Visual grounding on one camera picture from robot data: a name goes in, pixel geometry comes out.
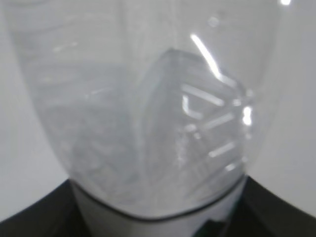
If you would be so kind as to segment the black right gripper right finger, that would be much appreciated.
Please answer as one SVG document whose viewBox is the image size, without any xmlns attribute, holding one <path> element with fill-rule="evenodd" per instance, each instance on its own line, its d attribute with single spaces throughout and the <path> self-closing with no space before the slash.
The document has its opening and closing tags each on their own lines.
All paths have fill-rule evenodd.
<svg viewBox="0 0 316 237">
<path fill-rule="evenodd" d="M 314 237 L 316 219 L 247 178 L 227 222 L 207 221 L 198 237 Z"/>
</svg>

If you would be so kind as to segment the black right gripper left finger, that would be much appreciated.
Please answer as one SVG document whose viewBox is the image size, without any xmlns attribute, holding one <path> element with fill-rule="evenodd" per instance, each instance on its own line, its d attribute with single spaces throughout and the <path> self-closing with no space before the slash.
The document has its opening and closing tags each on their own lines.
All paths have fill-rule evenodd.
<svg viewBox="0 0 316 237">
<path fill-rule="evenodd" d="M 2 237 L 89 237 L 70 181 L 0 222 Z"/>
</svg>

